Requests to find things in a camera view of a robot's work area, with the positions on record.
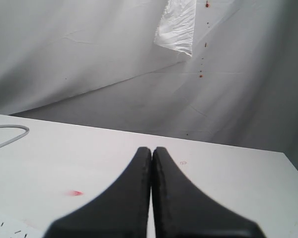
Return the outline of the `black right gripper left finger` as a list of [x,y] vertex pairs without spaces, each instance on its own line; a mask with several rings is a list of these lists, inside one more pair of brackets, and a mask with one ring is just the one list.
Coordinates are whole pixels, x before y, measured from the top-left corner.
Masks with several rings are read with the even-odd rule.
[[122,174],[99,196],[54,221],[47,238],[145,238],[147,236],[151,151],[137,149]]

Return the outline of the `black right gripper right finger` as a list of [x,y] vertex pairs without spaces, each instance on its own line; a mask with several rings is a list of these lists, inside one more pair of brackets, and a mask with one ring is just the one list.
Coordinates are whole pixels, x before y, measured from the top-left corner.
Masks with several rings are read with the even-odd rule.
[[158,238],[262,238],[254,222],[199,190],[167,149],[157,147],[151,168],[155,235]]

